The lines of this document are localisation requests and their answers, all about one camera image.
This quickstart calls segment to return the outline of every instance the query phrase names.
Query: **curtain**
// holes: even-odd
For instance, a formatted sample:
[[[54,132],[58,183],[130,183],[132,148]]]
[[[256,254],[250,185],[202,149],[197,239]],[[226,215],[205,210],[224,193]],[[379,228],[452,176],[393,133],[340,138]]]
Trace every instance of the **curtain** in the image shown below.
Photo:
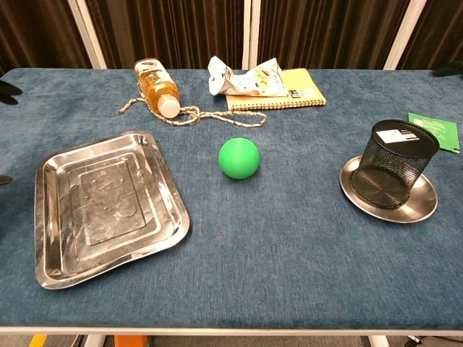
[[[109,68],[154,57],[166,68],[206,68],[217,55],[241,68],[244,0],[86,0]]]
[[[15,67],[91,67],[66,1],[0,0],[0,74]]]
[[[382,69],[409,0],[262,0],[258,63]]]
[[[428,0],[397,69],[435,69],[463,60],[463,1]]]

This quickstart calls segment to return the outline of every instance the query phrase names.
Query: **yellow notebook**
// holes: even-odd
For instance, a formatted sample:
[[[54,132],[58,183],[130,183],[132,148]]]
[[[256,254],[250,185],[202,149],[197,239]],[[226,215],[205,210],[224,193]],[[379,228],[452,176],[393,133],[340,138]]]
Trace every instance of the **yellow notebook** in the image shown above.
[[[281,73],[288,96],[247,96],[227,95],[226,103],[230,111],[276,110],[280,108],[323,106],[326,99],[319,91],[306,69],[290,69]]]

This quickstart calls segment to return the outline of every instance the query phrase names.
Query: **rope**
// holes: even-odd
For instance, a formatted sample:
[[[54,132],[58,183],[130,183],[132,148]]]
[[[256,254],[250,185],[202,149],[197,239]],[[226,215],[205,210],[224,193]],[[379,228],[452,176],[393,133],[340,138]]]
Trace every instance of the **rope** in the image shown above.
[[[132,106],[134,103],[141,103],[144,102],[146,103],[144,98],[134,98],[130,99],[124,107],[122,107],[119,110],[119,114],[125,113],[130,106]],[[179,114],[187,114],[188,119],[186,121],[171,121],[170,119],[162,117],[162,115],[154,112],[151,107],[146,103],[146,106],[150,109],[151,113],[159,118],[162,121],[165,121],[167,124],[170,125],[175,125],[175,126],[182,126],[182,125],[194,125],[198,124],[201,119],[203,118],[215,118],[218,119],[219,121],[225,121],[227,123],[237,125],[238,127],[244,127],[244,128],[255,128],[255,127],[261,127],[265,124],[267,121],[267,116],[262,113],[262,112],[253,112],[253,111],[224,111],[224,112],[204,112],[200,111],[200,109],[197,106],[187,106],[187,107],[182,107],[180,108],[180,113]],[[262,119],[258,123],[242,123],[240,121],[234,121],[233,119],[227,118],[228,116],[260,116]]]

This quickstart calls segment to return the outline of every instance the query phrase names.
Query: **bottle cap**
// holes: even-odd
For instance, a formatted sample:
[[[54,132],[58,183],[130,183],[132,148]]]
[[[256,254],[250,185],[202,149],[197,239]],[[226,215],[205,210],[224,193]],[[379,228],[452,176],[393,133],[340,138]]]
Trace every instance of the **bottle cap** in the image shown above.
[[[172,95],[162,95],[158,101],[158,110],[163,117],[172,119],[180,112],[180,103]]]

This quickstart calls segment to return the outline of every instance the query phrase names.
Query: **orange liquid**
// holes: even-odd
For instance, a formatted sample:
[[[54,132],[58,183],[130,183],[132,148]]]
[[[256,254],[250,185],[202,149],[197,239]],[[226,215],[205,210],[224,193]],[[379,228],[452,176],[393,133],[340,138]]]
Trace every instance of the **orange liquid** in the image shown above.
[[[141,74],[138,83],[146,102],[156,113],[159,113],[158,102],[162,95],[172,95],[180,101],[179,88],[172,82],[160,82],[157,71]]]

